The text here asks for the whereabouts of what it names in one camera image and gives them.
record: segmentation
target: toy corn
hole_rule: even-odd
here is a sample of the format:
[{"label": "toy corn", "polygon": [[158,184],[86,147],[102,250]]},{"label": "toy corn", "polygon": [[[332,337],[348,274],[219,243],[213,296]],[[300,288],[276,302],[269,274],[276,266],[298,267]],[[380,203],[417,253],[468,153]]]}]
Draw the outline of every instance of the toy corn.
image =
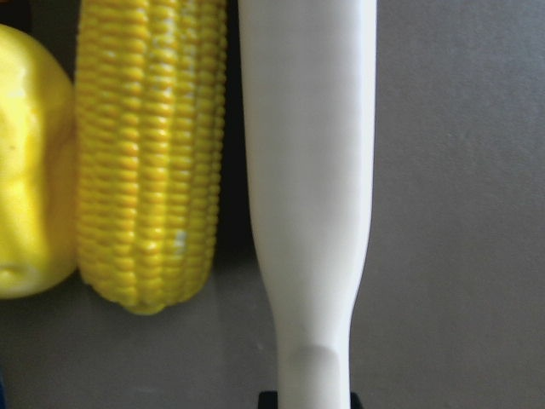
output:
[{"label": "toy corn", "polygon": [[54,57],[0,25],[0,298],[76,269],[73,91]]},{"label": "toy corn", "polygon": [[137,314],[204,285],[215,247],[225,0],[83,0],[77,46],[77,253]]}]

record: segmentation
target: white object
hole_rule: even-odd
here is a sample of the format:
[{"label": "white object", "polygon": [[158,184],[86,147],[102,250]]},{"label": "white object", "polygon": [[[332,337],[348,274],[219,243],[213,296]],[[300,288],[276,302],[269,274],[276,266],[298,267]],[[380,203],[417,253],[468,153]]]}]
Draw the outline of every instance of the white object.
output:
[{"label": "white object", "polygon": [[239,0],[250,211],[279,409],[348,409],[370,226],[376,0]]}]

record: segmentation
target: yellow object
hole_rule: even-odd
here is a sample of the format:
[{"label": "yellow object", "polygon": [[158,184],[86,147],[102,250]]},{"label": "yellow object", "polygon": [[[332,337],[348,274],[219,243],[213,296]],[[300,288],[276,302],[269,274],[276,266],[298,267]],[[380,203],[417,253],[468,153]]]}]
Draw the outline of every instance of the yellow object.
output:
[{"label": "yellow object", "polygon": [[36,40],[0,25],[0,298],[76,269],[72,84]]},{"label": "yellow object", "polygon": [[226,0],[83,0],[77,253],[104,298],[154,314],[195,295],[215,247]]}]

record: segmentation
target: white cylinder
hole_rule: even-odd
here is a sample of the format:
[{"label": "white cylinder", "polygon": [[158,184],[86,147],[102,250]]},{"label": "white cylinder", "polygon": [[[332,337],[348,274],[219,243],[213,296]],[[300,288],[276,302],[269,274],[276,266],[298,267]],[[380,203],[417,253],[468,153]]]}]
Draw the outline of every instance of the white cylinder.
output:
[{"label": "white cylinder", "polygon": [[370,226],[376,0],[239,0],[255,246],[280,409],[348,409]]}]

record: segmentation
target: yellow corn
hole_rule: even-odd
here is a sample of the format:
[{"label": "yellow corn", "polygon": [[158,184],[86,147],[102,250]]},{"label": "yellow corn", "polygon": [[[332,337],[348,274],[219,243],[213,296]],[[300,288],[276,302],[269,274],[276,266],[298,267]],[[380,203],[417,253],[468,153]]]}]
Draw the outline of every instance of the yellow corn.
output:
[{"label": "yellow corn", "polygon": [[137,314],[186,301],[215,247],[226,0],[83,0],[77,253]]}]

